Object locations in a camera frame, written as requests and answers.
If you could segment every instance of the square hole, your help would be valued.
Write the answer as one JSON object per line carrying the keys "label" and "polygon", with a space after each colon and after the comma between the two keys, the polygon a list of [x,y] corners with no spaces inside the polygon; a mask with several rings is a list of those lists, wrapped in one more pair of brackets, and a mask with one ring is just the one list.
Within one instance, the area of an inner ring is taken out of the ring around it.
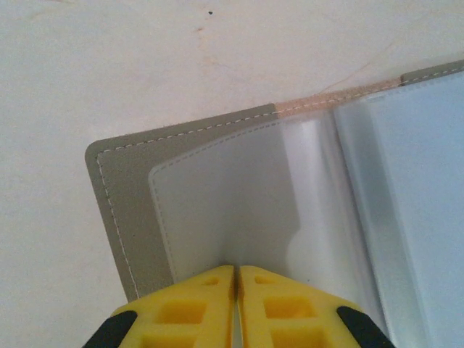
{"label": "square hole", "polygon": [[289,328],[271,331],[274,348],[333,348],[319,328]]}
{"label": "square hole", "polygon": [[264,300],[264,307],[271,319],[315,317],[314,309],[304,297],[269,297]]}
{"label": "square hole", "polygon": [[217,278],[211,278],[203,282],[203,285],[218,285],[219,284],[219,279]]}
{"label": "square hole", "polygon": [[195,337],[145,336],[141,348],[193,348]]}
{"label": "square hole", "polygon": [[165,303],[155,318],[157,324],[200,324],[206,302],[173,300]]}
{"label": "square hole", "polygon": [[256,284],[275,284],[275,281],[269,278],[263,277],[262,275],[257,275],[256,277],[254,277],[254,282]]}

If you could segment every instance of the white stitching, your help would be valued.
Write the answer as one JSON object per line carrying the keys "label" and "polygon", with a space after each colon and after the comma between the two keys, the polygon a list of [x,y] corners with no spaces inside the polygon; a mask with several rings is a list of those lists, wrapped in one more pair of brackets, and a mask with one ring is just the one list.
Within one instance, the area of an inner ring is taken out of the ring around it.
{"label": "white stitching", "polygon": [[105,182],[105,180],[104,180],[104,176],[103,176],[103,171],[102,171],[102,168],[103,168],[103,167],[102,167],[102,164],[100,163],[100,159],[98,158],[98,155],[97,155],[97,157],[96,157],[96,163],[99,165],[99,172],[100,172],[100,176],[101,176],[101,181],[102,181],[102,183],[103,183],[104,192],[105,192],[105,194],[107,195],[107,201],[108,201],[108,205],[109,205],[109,210],[110,210],[110,212],[111,212],[111,216],[112,216],[112,218],[113,218],[113,222],[115,223],[117,238],[119,239],[119,244],[120,244],[120,246],[121,246],[121,250],[123,251],[123,256],[124,256],[125,264],[128,266],[129,274],[130,274],[130,279],[132,280],[132,283],[133,283],[133,288],[134,288],[134,290],[136,291],[136,296],[137,296],[137,298],[139,298],[140,296],[138,295],[138,289],[137,289],[137,285],[136,285],[136,280],[135,280],[134,277],[133,277],[131,265],[129,264],[128,257],[127,257],[126,254],[125,254],[124,243],[123,243],[123,240],[121,239],[121,233],[120,233],[120,231],[119,231],[119,225],[117,224],[117,221],[116,221],[115,210],[113,209],[113,204],[111,203],[111,199],[110,199],[110,197],[109,197],[108,188],[107,188],[106,182]]}
{"label": "white stitching", "polygon": [[406,80],[406,81],[402,81],[400,84],[393,84],[393,85],[390,85],[390,86],[385,86],[385,87],[382,87],[382,88],[377,88],[377,89],[372,89],[372,90],[367,90],[365,92],[362,92],[362,93],[358,93],[358,94],[354,94],[354,95],[348,95],[348,96],[344,96],[344,97],[341,97],[341,98],[335,98],[335,99],[327,99],[327,100],[323,100],[323,101],[317,101],[317,102],[314,102],[314,103],[309,103],[309,104],[303,104],[303,105],[299,105],[299,106],[296,106],[296,107],[290,107],[288,109],[284,109],[284,110],[279,110],[279,111],[274,111],[274,112],[269,112],[269,113],[265,113],[265,114],[261,114],[261,115],[255,115],[255,116],[251,116],[251,117],[245,117],[245,118],[241,118],[239,120],[234,120],[234,121],[231,121],[231,122],[227,122],[226,124],[224,123],[218,123],[217,125],[209,125],[205,128],[200,128],[200,129],[197,129],[197,130],[190,130],[189,132],[187,133],[179,133],[179,134],[172,134],[172,135],[169,135],[169,136],[165,136],[165,137],[160,137],[160,138],[155,138],[155,139],[150,139],[148,141],[142,141],[140,143],[137,143],[137,144],[127,144],[125,146],[118,146],[118,147],[115,147],[114,149],[105,149],[103,151],[100,151],[97,155],[96,155],[96,163],[97,165],[99,166],[99,172],[100,172],[100,176],[101,176],[101,182],[103,183],[103,187],[104,187],[104,190],[105,190],[105,193],[107,195],[107,201],[108,201],[108,205],[109,205],[109,208],[111,210],[111,213],[112,213],[112,218],[113,218],[113,222],[115,224],[115,227],[116,227],[116,232],[117,232],[117,237],[119,238],[119,242],[120,242],[120,245],[121,245],[121,248],[122,248],[122,251],[123,251],[123,256],[125,258],[125,263],[127,264],[128,266],[128,269],[129,269],[129,273],[130,273],[130,278],[133,282],[133,287],[136,291],[136,295],[137,295],[137,298],[139,298],[139,295],[138,295],[138,290],[137,290],[137,285],[136,285],[136,282],[135,282],[135,279],[133,277],[133,274],[132,274],[132,270],[131,270],[131,267],[129,265],[129,261],[128,261],[128,258],[126,257],[126,254],[125,254],[125,249],[124,249],[124,245],[123,245],[123,241],[121,239],[121,236],[120,236],[120,231],[119,231],[119,226],[117,225],[117,221],[116,221],[116,217],[115,217],[115,212],[113,210],[113,207],[112,207],[112,203],[111,203],[111,200],[109,198],[109,192],[108,192],[108,189],[107,189],[107,186],[106,186],[106,183],[104,181],[104,176],[103,176],[103,172],[102,172],[102,166],[100,165],[100,161],[99,161],[99,158],[98,156],[100,154],[103,154],[105,152],[111,152],[111,151],[117,151],[117,150],[121,150],[121,149],[127,149],[128,147],[131,147],[131,146],[139,146],[139,145],[142,145],[142,144],[150,144],[150,143],[153,143],[155,141],[161,141],[161,140],[165,140],[165,139],[170,139],[170,138],[173,138],[175,136],[183,136],[183,135],[186,135],[186,134],[192,134],[192,133],[196,133],[196,132],[200,132],[200,131],[207,131],[208,129],[213,129],[213,128],[219,128],[219,127],[222,127],[223,125],[231,125],[231,124],[235,124],[235,123],[240,123],[242,121],[247,121],[247,120],[253,120],[255,118],[259,118],[259,117],[266,117],[266,116],[270,116],[270,115],[277,115],[277,114],[280,114],[282,112],[287,112],[287,111],[292,111],[292,110],[298,110],[298,109],[303,109],[305,107],[312,107],[312,106],[316,106],[316,105],[320,105],[320,104],[332,104],[334,102],[343,102],[343,101],[348,101],[350,99],[354,99],[354,98],[357,98],[357,97],[361,97],[361,96],[365,96],[365,95],[368,95],[368,94],[371,94],[371,93],[376,93],[376,92],[380,92],[380,91],[385,91],[387,89],[390,89],[390,88],[394,88],[394,87],[398,87],[402,84],[405,84],[405,83],[409,83],[409,82],[416,82],[418,80],[425,80],[427,78],[430,78],[430,77],[436,77],[436,76],[440,76],[440,75],[445,75],[447,73],[456,73],[457,71],[461,71],[461,70],[464,70],[464,66],[462,67],[456,67],[454,69],[451,69],[451,70],[443,70],[441,72],[434,72],[433,74],[429,74],[429,75],[424,75],[420,78],[413,78],[413,79],[410,79],[410,80]]}
{"label": "white stitching", "polygon": [[184,160],[187,160],[188,158],[190,157],[193,157],[194,155],[197,155],[201,152],[204,152],[206,150],[209,150],[211,149],[212,147],[215,147],[217,145],[221,145],[227,141],[230,141],[230,140],[233,140],[239,136],[245,136],[245,135],[249,135],[250,133],[254,133],[256,131],[261,131],[262,129],[265,129],[265,128],[269,128],[269,127],[273,127],[275,125],[278,125],[280,124],[280,121],[276,121],[274,123],[271,123],[271,124],[267,124],[267,125],[262,125],[260,127],[256,127],[256,128],[253,128],[252,130],[246,130],[244,132],[241,132],[241,133],[238,133],[238,134],[233,134],[232,136],[229,136],[227,138],[224,138],[224,139],[221,139],[219,141],[216,141],[215,143],[213,144],[209,144],[207,146],[204,146],[202,147],[201,149],[197,149],[195,152],[192,152],[190,154],[186,154],[185,156],[181,157],[181,158],[178,158],[178,159],[174,159],[173,161],[171,162],[168,162],[166,164],[164,164],[162,167],[156,169],[153,173],[152,173],[152,185],[153,185],[153,191],[154,191],[154,196],[155,196],[155,199],[156,199],[156,203],[157,203],[157,206],[158,206],[158,211],[159,211],[159,223],[161,225],[161,232],[163,233],[164,237],[165,237],[165,240],[166,240],[166,244],[167,244],[167,253],[168,253],[168,258],[170,259],[170,264],[172,264],[173,266],[173,273],[174,273],[174,281],[177,281],[178,280],[178,273],[177,273],[177,268],[175,267],[175,263],[173,262],[173,251],[171,249],[171,243],[170,243],[170,240],[169,240],[169,237],[167,236],[167,233],[166,233],[166,227],[165,227],[165,219],[163,218],[163,211],[162,211],[162,208],[161,208],[161,201],[160,201],[160,197],[158,195],[158,189],[157,189],[157,186],[156,186],[156,183],[155,183],[155,180],[154,180],[154,176],[159,173],[161,170],[164,170],[168,167],[171,167],[175,164],[178,164],[179,162],[182,162]]}

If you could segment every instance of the stitched seam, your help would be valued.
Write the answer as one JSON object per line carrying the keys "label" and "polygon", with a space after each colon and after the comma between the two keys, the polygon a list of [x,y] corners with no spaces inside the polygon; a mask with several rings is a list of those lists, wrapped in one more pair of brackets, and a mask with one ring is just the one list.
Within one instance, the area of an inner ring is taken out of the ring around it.
{"label": "stitched seam", "polygon": [[158,190],[157,190],[157,185],[156,185],[156,181],[154,179],[155,175],[159,172],[161,172],[162,170],[168,168],[168,167],[171,167],[173,165],[176,165],[178,164],[179,162],[182,162],[184,160],[187,160],[188,158],[190,157],[193,157],[197,154],[200,154],[201,152],[204,152],[206,150],[209,150],[211,149],[212,147],[215,147],[215,146],[218,146],[218,145],[221,145],[221,144],[224,144],[225,142],[227,141],[230,141],[230,140],[233,140],[235,138],[238,138],[240,136],[247,136],[249,135],[250,133],[255,133],[257,131],[261,131],[263,129],[266,129],[266,128],[270,128],[270,127],[273,127],[273,126],[276,126],[278,124],[280,124],[281,122],[280,121],[276,121],[274,123],[269,123],[267,125],[261,125],[260,127],[256,127],[256,128],[253,128],[253,129],[249,129],[249,130],[246,130],[246,131],[243,131],[241,133],[237,133],[237,134],[233,134],[232,136],[229,136],[227,138],[224,138],[224,139],[221,139],[219,141],[216,141],[215,143],[212,143],[212,144],[209,144],[207,146],[204,146],[200,149],[197,149],[195,152],[192,152],[192,153],[189,153],[189,154],[186,154],[185,156],[181,157],[181,158],[178,158],[178,159],[175,159],[169,163],[166,163],[165,165],[163,165],[162,167],[156,169],[153,173],[152,173],[152,187],[153,187],[153,191],[154,191],[154,195],[155,195],[155,199],[156,199],[156,205],[157,205],[157,210],[158,210],[158,213],[159,213],[159,224],[161,225],[161,232],[164,236],[164,240],[166,240],[166,244],[167,244],[167,253],[168,253],[168,257],[169,257],[169,260],[170,260],[170,264],[173,266],[173,273],[174,273],[174,280],[177,281],[178,280],[178,272],[177,272],[177,268],[175,266],[175,263],[174,263],[174,260],[173,260],[173,251],[171,249],[171,245],[170,245],[170,239],[169,239],[169,236],[166,232],[166,225],[165,225],[165,220],[163,218],[163,211],[162,211],[162,205],[161,205],[161,201],[160,201],[160,197],[158,195]]}
{"label": "stitched seam", "polygon": [[109,208],[111,209],[111,212],[112,212],[113,223],[115,224],[115,227],[116,227],[117,236],[118,236],[118,238],[119,238],[119,242],[120,242],[120,245],[121,245],[121,248],[122,248],[122,251],[123,251],[123,256],[124,256],[124,258],[125,258],[125,263],[128,265],[130,277],[131,277],[131,280],[132,280],[132,282],[133,282],[134,289],[136,290],[137,298],[139,298],[139,296],[138,296],[138,290],[137,290],[137,285],[136,285],[135,279],[134,279],[134,277],[133,277],[132,270],[131,270],[131,267],[130,267],[130,265],[129,265],[128,258],[127,258],[126,254],[125,254],[125,249],[124,249],[123,241],[122,241],[122,239],[120,238],[119,227],[118,227],[118,225],[117,225],[117,221],[116,221],[116,217],[115,217],[114,210],[113,210],[113,207],[112,207],[111,199],[109,198],[109,192],[108,192],[108,189],[107,189],[105,180],[104,180],[104,176],[103,176],[103,172],[102,172],[102,166],[100,165],[99,158],[98,158],[98,156],[99,156],[100,154],[103,154],[103,153],[105,153],[105,152],[110,152],[110,151],[117,151],[117,150],[121,150],[121,149],[127,149],[128,147],[132,147],[132,146],[139,146],[139,145],[143,145],[143,144],[150,144],[150,143],[153,143],[153,142],[156,142],[156,141],[162,141],[162,140],[165,140],[165,139],[170,139],[170,138],[173,138],[173,137],[175,137],[175,136],[185,136],[185,135],[187,135],[187,134],[198,133],[198,132],[201,132],[201,131],[207,131],[207,130],[213,129],[213,128],[219,128],[219,127],[223,127],[223,126],[227,126],[227,125],[233,125],[233,124],[240,123],[240,122],[244,122],[244,121],[247,121],[247,120],[253,120],[253,119],[259,118],[259,117],[267,117],[267,116],[271,116],[271,115],[277,115],[277,114],[280,114],[280,113],[283,113],[283,112],[287,112],[287,111],[292,111],[292,110],[297,110],[297,109],[303,109],[303,108],[305,108],[305,107],[313,107],[313,106],[321,105],[321,104],[327,104],[327,105],[329,105],[329,104],[333,104],[333,103],[336,103],[336,102],[348,101],[348,100],[350,100],[350,99],[354,99],[354,98],[357,98],[357,97],[365,96],[365,95],[368,95],[368,94],[371,94],[371,93],[376,93],[376,92],[380,92],[380,91],[385,91],[385,90],[390,89],[390,88],[398,87],[398,86],[400,86],[400,85],[402,85],[402,84],[405,84],[405,83],[417,82],[417,81],[425,80],[425,79],[427,79],[427,78],[432,78],[432,77],[435,78],[435,77],[438,77],[438,76],[440,76],[440,75],[446,75],[446,74],[448,74],[448,73],[456,73],[456,72],[461,71],[461,70],[464,70],[464,66],[462,66],[462,67],[456,67],[456,68],[450,69],[450,70],[443,70],[443,71],[440,71],[440,72],[434,72],[433,74],[424,75],[424,76],[419,77],[419,78],[413,78],[413,79],[410,79],[410,80],[402,81],[402,82],[399,83],[399,84],[398,84],[398,83],[395,83],[395,84],[392,84],[392,85],[389,85],[389,86],[385,86],[385,87],[382,87],[382,88],[372,88],[372,89],[370,89],[370,90],[367,90],[367,91],[365,91],[365,92],[358,93],[358,94],[348,95],[348,96],[344,96],[344,97],[341,97],[341,98],[326,99],[326,100],[317,101],[317,102],[314,102],[314,103],[303,104],[303,105],[299,105],[299,106],[296,106],[296,107],[290,107],[290,108],[284,109],[284,110],[279,110],[279,111],[275,111],[275,112],[269,112],[269,113],[265,113],[265,114],[261,114],[261,115],[255,115],[255,116],[251,116],[251,117],[245,117],[245,118],[241,118],[241,119],[235,120],[235,121],[230,121],[230,122],[226,122],[226,123],[218,123],[217,125],[209,125],[208,127],[205,127],[205,128],[199,128],[199,129],[196,129],[196,130],[189,130],[189,131],[184,132],[184,133],[172,134],[172,135],[169,135],[169,136],[164,136],[164,137],[160,137],[160,138],[150,139],[150,140],[148,140],[148,141],[141,141],[141,142],[136,143],[136,144],[127,144],[127,145],[125,145],[125,146],[118,146],[118,147],[115,147],[114,149],[105,149],[105,150],[99,152],[99,153],[96,155],[96,163],[97,163],[97,165],[99,166],[99,172],[100,172],[101,182],[103,183],[103,187],[104,187],[105,193],[106,193],[106,195],[107,195],[108,205],[109,205]]}
{"label": "stitched seam", "polygon": [[124,243],[123,243],[123,240],[121,239],[121,232],[119,230],[119,225],[117,224],[117,221],[116,221],[116,215],[115,215],[115,210],[113,209],[113,204],[111,203],[111,198],[109,197],[109,192],[108,192],[108,188],[107,188],[107,185],[106,185],[106,181],[104,179],[104,176],[103,176],[103,171],[102,171],[102,164],[100,163],[100,160],[98,158],[98,155],[96,157],[96,163],[99,165],[99,172],[100,172],[100,176],[101,176],[101,181],[103,183],[103,187],[104,187],[104,193],[106,194],[107,196],[107,201],[108,201],[108,205],[109,205],[109,211],[111,212],[111,216],[113,218],[113,223],[115,224],[115,227],[116,227],[116,233],[117,233],[117,238],[119,240],[119,244],[121,246],[121,250],[123,252],[123,256],[124,256],[124,260],[125,260],[125,264],[128,266],[128,269],[129,269],[129,275],[130,275],[130,279],[132,280],[132,284],[133,284],[133,288],[136,292],[136,296],[137,298],[140,298],[139,294],[138,294],[138,289],[137,289],[137,285],[136,285],[136,280],[135,278],[133,277],[133,274],[132,274],[132,268],[131,268],[131,265],[129,264],[129,260],[128,260],[128,257],[127,255],[125,254],[125,247],[124,247]]}

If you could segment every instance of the translucent page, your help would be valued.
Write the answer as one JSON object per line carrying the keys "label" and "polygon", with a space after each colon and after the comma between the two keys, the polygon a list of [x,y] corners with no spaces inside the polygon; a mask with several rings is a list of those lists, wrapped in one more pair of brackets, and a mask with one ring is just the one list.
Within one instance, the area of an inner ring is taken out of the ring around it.
{"label": "translucent page", "polygon": [[464,74],[335,113],[393,341],[461,347]]}

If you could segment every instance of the black rubber tip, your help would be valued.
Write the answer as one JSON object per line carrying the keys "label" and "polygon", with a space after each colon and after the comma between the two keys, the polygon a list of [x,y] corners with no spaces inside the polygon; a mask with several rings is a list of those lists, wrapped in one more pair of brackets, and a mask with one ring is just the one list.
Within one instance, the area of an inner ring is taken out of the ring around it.
{"label": "black rubber tip", "polygon": [[137,313],[128,310],[106,319],[83,348],[118,348],[136,318]]}
{"label": "black rubber tip", "polygon": [[369,315],[345,306],[336,312],[361,348],[395,348]]}

